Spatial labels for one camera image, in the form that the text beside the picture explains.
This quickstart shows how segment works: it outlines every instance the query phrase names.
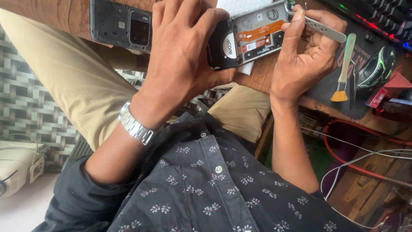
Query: white paper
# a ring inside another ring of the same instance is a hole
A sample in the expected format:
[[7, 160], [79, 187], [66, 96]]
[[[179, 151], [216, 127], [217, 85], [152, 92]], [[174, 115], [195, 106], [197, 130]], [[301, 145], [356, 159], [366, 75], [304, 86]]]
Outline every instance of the white paper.
[[[272, 2], [273, 0], [218, 0], [216, 7], [225, 9], [230, 15], [234, 15], [259, 8]], [[254, 63], [255, 62], [252, 61], [240, 66], [238, 72], [250, 76]]]

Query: yellow brush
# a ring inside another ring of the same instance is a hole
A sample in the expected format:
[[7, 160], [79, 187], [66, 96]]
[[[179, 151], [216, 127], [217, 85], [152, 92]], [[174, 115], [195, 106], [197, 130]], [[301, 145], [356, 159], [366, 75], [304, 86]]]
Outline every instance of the yellow brush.
[[356, 34], [351, 33], [346, 40], [345, 53], [343, 55], [342, 71], [337, 80], [336, 92], [331, 97], [332, 102], [347, 101], [349, 98], [346, 95], [346, 81], [348, 79], [349, 62], [352, 58], [353, 47], [355, 46]]

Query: black keyboard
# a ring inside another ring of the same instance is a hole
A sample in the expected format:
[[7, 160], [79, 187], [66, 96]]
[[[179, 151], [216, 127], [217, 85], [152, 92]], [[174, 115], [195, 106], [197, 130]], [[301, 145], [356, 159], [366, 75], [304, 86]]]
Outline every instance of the black keyboard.
[[412, 0], [322, 0], [394, 43], [412, 44]]

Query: qr code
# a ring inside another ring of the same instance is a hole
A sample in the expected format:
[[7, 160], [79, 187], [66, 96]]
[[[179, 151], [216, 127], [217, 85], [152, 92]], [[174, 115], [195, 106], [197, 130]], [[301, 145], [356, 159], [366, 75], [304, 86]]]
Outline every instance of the qr code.
[[252, 49], [253, 49], [253, 48], [252, 48], [252, 44], [251, 44], [251, 43], [246, 45], [246, 51], [250, 51], [250, 50], [252, 50]]

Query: smartphone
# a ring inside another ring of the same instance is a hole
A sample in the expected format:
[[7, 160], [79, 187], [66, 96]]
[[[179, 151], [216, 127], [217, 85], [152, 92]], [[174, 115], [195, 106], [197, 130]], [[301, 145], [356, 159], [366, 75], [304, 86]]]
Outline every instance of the smartphone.
[[96, 42], [151, 51], [151, 12], [107, 0], [89, 3], [90, 35]]
[[206, 48], [209, 66], [229, 69], [279, 51], [281, 26], [289, 20], [287, 7], [282, 0], [219, 22]]

